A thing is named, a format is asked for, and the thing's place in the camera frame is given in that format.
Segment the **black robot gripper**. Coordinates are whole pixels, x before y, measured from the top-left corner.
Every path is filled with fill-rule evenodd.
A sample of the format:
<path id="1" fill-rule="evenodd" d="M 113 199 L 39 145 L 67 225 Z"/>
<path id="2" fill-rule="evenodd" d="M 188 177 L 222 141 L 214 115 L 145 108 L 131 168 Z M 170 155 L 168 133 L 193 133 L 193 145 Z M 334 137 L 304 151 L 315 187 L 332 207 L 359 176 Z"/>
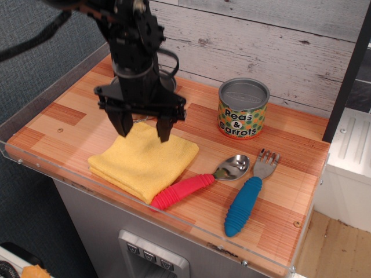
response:
<path id="1" fill-rule="evenodd" d="M 110 84 L 95 87 L 99 108 L 105 110 L 120 136 L 129 134 L 138 114 L 158 118 L 158 137 L 161 142 L 169 140 L 174 122 L 186 118 L 186 100 L 175 93 L 178 69 L 161 67 L 142 76 L 116 75 Z"/>

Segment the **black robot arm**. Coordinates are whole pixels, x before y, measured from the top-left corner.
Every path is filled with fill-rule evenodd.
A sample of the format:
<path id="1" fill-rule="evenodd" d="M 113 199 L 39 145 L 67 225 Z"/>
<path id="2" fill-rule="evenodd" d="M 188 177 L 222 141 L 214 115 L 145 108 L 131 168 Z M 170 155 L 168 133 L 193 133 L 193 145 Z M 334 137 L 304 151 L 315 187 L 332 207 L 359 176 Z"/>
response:
<path id="1" fill-rule="evenodd" d="M 157 118 L 161 142 L 169 139 L 171 129 L 186 118 L 186 100 L 175 93 L 175 74 L 159 67 L 158 55 L 179 61 L 176 54 L 161 48 L 165 41 L 163 26 L 152 15 L 148 1 L 46 1 L 63 11 L 73 10 L 94 19 L 110 47 L 115 79 L 97 86 L 98 105 L 121 136 L 133 127 L 133 115 Z"/>

